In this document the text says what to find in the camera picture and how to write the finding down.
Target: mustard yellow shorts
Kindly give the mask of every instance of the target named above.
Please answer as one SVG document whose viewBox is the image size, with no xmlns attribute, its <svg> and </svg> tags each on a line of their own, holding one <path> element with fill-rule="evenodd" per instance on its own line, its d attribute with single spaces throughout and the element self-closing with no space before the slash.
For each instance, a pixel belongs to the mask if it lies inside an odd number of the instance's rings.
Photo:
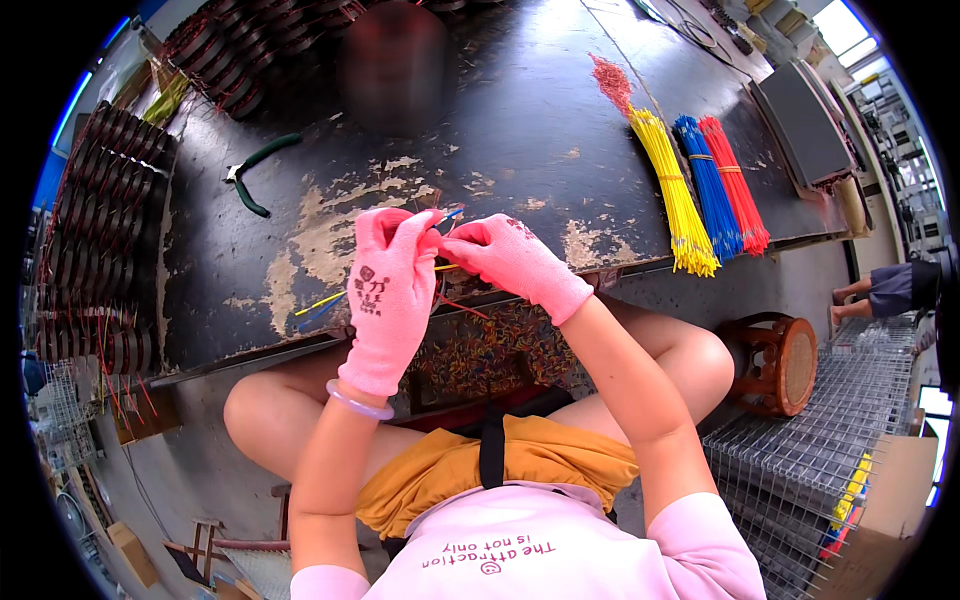
<svg viewBox="0 0 960 600">
<path fill-rule="evenodd" d="M 566 483 L 597 493 L 604 511 L 639 474 L 634 452 L 607 436 L 542 417 L 503 418 L 503 479 Z M 480 441 L 436 429 L 373 476 L 357 498 L 357 517 L 386 538 L 403 538 L 418 515 L 479 487 Z"/>
</svg>

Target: bracelet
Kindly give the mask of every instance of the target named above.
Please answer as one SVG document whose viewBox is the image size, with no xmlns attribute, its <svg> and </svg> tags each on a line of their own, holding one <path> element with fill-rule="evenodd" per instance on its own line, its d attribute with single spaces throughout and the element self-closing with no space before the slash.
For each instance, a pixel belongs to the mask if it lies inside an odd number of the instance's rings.
<svg viewBox="0 0 960 600">
<path fill-rule="evenodd" d="M 358 402 L 353 398 L 348 398 L 340 393 L 340 388 L 337 385 L 339 379 L 330 379 L 326 382 L 326 392 L 330 394 L 330 397 L 335 397 L 341 402 L 343 402 L 347 408 L 349 408 L 354 413 L 363 415 L 364 417 L 372 417 L 378 420 L 390 420 L 394 417 L 394 407 L 390 404 L 387 404 L 383 408 L 377 408 L 375 406 L 370 406 L 370 404 L 364 404 L 363 402 Z"/>
</svg>

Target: pink work glove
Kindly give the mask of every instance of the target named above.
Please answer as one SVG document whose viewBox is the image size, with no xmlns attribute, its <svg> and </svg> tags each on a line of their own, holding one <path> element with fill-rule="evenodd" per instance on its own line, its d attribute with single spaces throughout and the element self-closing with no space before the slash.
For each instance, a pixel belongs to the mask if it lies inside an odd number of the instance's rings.
<svg viewBox="0 0 960 600">
<path fill-rule="evenodd" d="M 495 214 L 441 238 L 440 255 L 496 287 L 539 304 L 561 325 L 593 294 L 517 219 Z"/>
<path fill-rule="evenodd" d="M 347 280 L 353 348 L 340 378 L 375 396 L 396 394 L 430 317 L 437 276 L 439 210 L 413 215 L 400 208 L 369 210 L 356 220 L 356 258 Z"/>
</svg>

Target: green-handled pliers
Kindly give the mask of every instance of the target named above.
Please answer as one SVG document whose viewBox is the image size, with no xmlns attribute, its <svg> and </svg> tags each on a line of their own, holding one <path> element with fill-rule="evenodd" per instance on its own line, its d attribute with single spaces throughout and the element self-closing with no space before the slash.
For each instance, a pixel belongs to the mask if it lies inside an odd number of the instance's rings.
<svg viewBox="0 0 960 600">
<path fill-rule="evenodd" d="M 252 212 L 260 215 L 261 217 L 270 217 L 269 210 L 253 201 L 253 198 L 250 196 L 250 192 L 247 191 L 247 186 L 243 184 L 243 179 L 241 178 L 243 177 L 244 171 L 253 167 L 257 162 L 260 162 L 280 148 L 299 144 L 302 140 L 303 136 L 301 136 L 299 133 L 290 133 L 289 135 L 278 137 L 274 141 L 250 155 L 250 157 L 240 164 L 229 167 L 227 170 L 227 178 L 224 179 L 224 183 L 233 183 L 236 186 L 237 193 L 240 194 L 240 200 L 243 201 L 243 206 L 246 206 Z"/>
</svg>

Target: knee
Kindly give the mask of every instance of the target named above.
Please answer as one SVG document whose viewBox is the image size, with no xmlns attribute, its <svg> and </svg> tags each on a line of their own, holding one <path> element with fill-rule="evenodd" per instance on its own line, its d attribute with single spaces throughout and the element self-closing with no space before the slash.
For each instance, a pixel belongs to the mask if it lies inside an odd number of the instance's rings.
<svg viewBox="0 0 960 600">
<path fill-rule="evenodd" d="M 263 378 L 265 373 L 256 372 L 237 381 L 224 404 L 224 425 L 233 443 L 241 450 L 245 442 L 256 435 L 254 429 L 263 417 Z"/>
<path fill-rule="evenodd" d="M 695 369 L 705 378 L 708 388 L 715 391 L 717 402 L 723 399 L 733 384 L 733 357 L 727 345 L 709 331 L 697 336 Z"/>
</svg>

